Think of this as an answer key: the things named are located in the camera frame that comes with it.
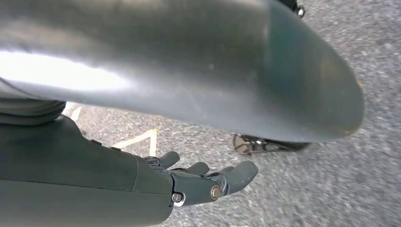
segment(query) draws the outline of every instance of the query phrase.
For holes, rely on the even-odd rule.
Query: dark gray robotic arm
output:
[[[320,142],[362,123],[345,61],[274,0],[0,1],[0,226],[123,227],[243,189],[82,137],[65,101]]]

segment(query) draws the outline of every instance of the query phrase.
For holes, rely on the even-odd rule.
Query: bolt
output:
[[[210,190],[210,197],[212,200],[217,200],[220,197],[220,186],[217,184],[213,185],[212,189]]]
[[[183,196],[182,196],[181,194],[174,193],[174,194],[171,196],[171,200],[172,200],[173,202],[180,202],[182,199],[183,199]]]

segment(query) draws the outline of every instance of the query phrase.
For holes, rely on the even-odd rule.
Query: gray pavement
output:
[[[218,170],[250,159],[259,167],[243,192],[176,208],[160,227],[401,226],[401,2],[302,4],[306,23],[349,61],[365,89],[366,120],[351,137],[299,153],[244,157],[233,151],[227,131],[82,105],[79,126],[106,145],[156,128],[157,154],[177,151],[180,165],[204,161]],[[148,141],[126,151],[145,156]]]

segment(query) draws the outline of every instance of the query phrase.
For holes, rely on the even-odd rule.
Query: robotic hand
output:
[[[171,180],[171,200],[177,207],[213,202],[221,196],[236,193],[244,189],[258,173],[258,168],[251,161],[244,161],[236,167],[229,166],[211,174],[207,174],[209,167],[203,162],[197,162],[189,168],[167,170],[180,160],[180,156],[174,151],[160,158],[144,159],[155,171]]]
[[[105,147],[63,115],[0,126],[0,226],[151,226],[174,206],[238,192],[258,173],[250,161],[211,174],[203,162],[168,170],[176,152],[141,158]]]

